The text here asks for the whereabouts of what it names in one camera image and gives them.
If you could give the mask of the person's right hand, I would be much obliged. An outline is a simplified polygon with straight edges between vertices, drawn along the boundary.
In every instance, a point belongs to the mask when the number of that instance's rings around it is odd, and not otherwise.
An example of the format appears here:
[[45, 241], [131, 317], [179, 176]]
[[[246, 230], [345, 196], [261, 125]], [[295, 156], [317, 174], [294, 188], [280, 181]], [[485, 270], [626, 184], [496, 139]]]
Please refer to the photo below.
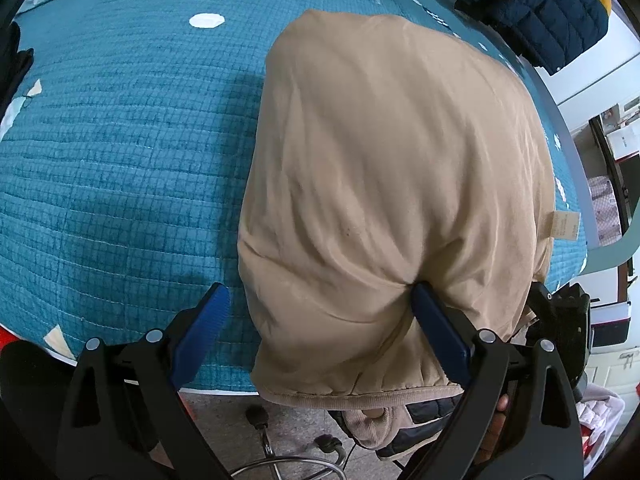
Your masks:
[[501, 431], [506, 422], [506, 409], [508, 406], [509, 396], [507, 394], [500, 396], [494, 416], [492, 416], [483, 441], [475, 455], [474, 463], [477, 465], [487, 462], [491, 459], [491, 455], [494, 454]]

